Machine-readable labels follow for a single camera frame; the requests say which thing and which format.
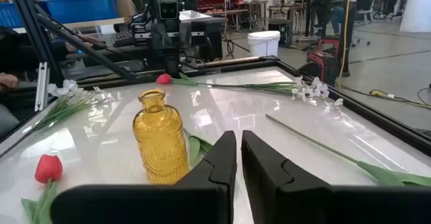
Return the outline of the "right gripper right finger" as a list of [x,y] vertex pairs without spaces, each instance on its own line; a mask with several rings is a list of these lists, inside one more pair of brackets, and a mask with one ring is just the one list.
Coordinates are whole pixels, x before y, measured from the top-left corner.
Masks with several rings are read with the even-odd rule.
[[430,223],[429,187],[332,186],[249,130],[241,154],[255,223]]

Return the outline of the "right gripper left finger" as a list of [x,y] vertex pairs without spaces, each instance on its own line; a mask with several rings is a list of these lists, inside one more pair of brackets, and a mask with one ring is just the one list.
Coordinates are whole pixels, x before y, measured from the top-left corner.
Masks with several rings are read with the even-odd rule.
[[53,223],[232,223],[236,136],[226,131],[173,185],[83,185],[60,193]]

